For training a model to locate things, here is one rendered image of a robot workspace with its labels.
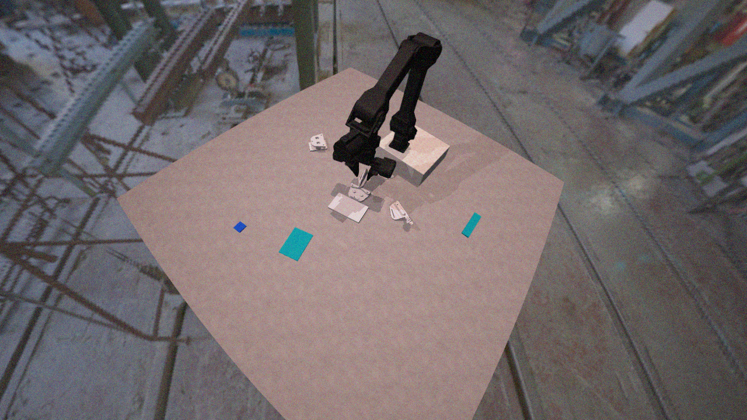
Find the teal rectangular block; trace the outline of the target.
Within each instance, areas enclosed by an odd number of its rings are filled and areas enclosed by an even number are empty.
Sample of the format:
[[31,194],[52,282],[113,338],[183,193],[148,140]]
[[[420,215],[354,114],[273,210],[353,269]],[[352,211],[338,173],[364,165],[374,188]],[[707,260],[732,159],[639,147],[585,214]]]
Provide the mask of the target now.
[[474,213],[473,217],[470,218],[469,223],[467,223],[467,225],[465,225],[465,228],[464,228],[464,231],[462,232],[462,234],[465,237],[469,237],[470,234],[472,233],[472,231],[474,230],[474,227],[477,225],[477,223],[479,222],[480,219],[481,219],[481,216],[478,215],[477,213]]

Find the teal flat plate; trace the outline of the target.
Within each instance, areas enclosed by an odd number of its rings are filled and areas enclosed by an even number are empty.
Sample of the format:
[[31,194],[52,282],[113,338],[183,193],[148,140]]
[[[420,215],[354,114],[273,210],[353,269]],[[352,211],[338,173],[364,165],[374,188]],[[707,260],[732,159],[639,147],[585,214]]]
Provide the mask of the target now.
[[289,256],[292,260],[298,261],[302,252],[309,244],[311,237],[311,234],[294,227],[290,236],[287,238],[287,241],[285,241],[284,245],[278,252],[285,256]]

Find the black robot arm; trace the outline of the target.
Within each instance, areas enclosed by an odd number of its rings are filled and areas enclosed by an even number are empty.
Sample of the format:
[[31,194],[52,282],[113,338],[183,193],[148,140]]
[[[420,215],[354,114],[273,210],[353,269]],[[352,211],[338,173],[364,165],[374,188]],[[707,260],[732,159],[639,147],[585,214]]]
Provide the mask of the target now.
[[[381,144],[381,136],[377,135],[385,121],[385,114],[389,111],[389,100],[400,83],[407,75],[409,77],[402,98],[400,111],[390,118],[390,130],[394,131],[394,140],[389,147],[404,153],[410,140],[417,135],[414,123],[414,109],[418,103],[421,88],[427,70],[437,63],[441,53],[441,41],[427,34],[419,32],[403,40],[399,51],[390,62],[388,68],[381,75],[381,79],[371,89],[365,91],[354,104],[346,126],[350,131],[341,136],[334,143],[334,153],[343,162],[349,162],[365,148]],[[355,118],[362,120],[358,123]],[[377,141],[377,143],[376,143]]]

